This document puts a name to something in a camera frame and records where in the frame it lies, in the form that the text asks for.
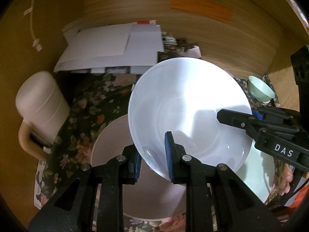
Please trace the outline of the right hand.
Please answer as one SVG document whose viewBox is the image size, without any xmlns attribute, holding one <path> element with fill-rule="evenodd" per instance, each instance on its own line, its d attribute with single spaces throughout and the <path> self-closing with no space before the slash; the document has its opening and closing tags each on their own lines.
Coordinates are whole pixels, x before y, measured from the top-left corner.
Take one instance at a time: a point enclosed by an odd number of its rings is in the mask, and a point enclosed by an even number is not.
<svg viewBox="0 0 309 232">
<path fill-rule="evenodd" d="M 290 166 L 285 162 L 281 162 L 281 169 L 278 183 L 278 191 L 280 196 L 289 192 L 290 183 L 292 182 L 292 180 L 293 180 L 293 172 L 290 169 Z M 300 194 L 297 195 L 295 200 L 302 201 L 307 191 L 308 191 L 308 184 L 306 184 L 306 186 L 303 187 L 302 190 L 300 190 Z"/>
</svg>

